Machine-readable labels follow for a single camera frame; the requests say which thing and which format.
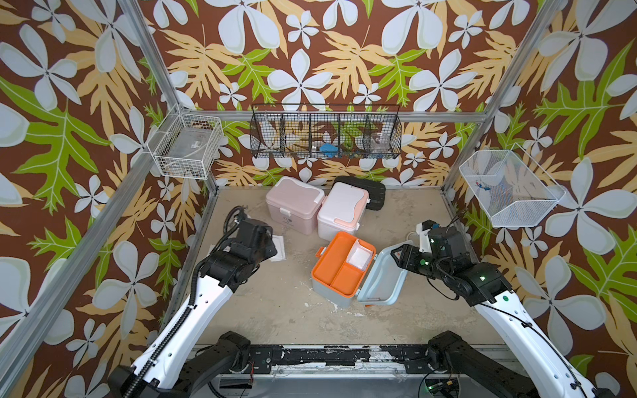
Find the blue orange first aid kit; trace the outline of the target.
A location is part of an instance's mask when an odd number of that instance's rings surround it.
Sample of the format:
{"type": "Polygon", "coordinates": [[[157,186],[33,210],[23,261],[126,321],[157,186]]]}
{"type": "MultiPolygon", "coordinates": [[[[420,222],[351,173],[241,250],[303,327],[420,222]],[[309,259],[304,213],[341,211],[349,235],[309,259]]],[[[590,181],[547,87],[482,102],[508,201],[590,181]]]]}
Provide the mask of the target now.
{"type": "Polygon", "coordinates": [[[320,248],[311,271],[313,290],[338,307],[353,302],[365,306],[396,303],[406,281],[407,271],[391,256],[402,244],[376,251],[375,247],[354,235],[339,232],[320,248]]]}

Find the orange tray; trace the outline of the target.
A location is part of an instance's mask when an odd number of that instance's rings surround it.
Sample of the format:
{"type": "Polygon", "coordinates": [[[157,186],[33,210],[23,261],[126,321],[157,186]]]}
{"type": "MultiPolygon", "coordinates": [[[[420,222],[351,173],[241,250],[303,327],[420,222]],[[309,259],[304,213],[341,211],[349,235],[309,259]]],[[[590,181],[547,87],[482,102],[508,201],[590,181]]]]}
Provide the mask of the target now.
{"type": "MultiPolygon", "coordinates": [[[[326,288],[328,293],[344,299],[355,297],[368,272],[368,269],[361,271],[346,263],[348,252],[356,240],[360,239],[346,232],[339,232],[326,247],[322,247],[317,252],[318,262],[311,272],[315,288],[326,288]]],[[[364,240],[361,242],[373,251],[374,260],[377,254],[376,248],[364,240]]]]}

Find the white first aid kit box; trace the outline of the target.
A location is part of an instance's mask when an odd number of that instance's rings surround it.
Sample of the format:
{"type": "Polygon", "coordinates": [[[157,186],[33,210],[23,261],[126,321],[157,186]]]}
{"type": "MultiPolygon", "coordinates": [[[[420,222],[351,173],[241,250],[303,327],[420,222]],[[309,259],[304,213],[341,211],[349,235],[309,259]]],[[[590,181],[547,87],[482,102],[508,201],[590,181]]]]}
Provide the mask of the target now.
{"type": "Polygon", "coordinates": [[[333,240],[339,232],[356,235],[369,201],[366,190],[336,182],[318,212],[318,236],[333,240]]]}

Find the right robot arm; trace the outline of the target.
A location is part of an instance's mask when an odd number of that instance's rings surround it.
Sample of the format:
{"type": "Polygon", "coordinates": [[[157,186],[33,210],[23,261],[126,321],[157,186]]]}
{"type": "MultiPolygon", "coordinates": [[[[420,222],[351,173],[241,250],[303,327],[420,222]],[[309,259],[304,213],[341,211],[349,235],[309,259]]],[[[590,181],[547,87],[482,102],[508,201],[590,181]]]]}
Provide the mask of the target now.
{"type": "Polygon", "coordinates": [[[432,371],[457,371],[497,397],[612,397],[567,361],[536,326],[511,283],[491,263],[474,262],[463,232],[433,221],[418,226],[419,244],[404,243],[390,251],[398,268],[442,282],[485,318],[517,358],[525,373],[499,365],[451,331],[427,344],[432,371]]]}

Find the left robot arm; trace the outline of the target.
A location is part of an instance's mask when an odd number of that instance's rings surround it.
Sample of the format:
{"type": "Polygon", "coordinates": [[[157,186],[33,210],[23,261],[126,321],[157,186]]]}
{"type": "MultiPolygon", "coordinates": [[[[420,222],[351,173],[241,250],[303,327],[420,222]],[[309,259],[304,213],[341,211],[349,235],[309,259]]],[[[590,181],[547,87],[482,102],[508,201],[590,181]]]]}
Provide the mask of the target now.
{"type": "Polygon", "coordinates": [[[272,227],[248,217],[245,207],[233,207],[222,238],[197,264],[190,294],[167,327],[132,365],[118,366],[109,375],[114,396],[190,397],[216,376],[244,370],[250,340],[238,333],[224,333],[197,356],[191,352],[237,289],[276,253],[272,227]]]}

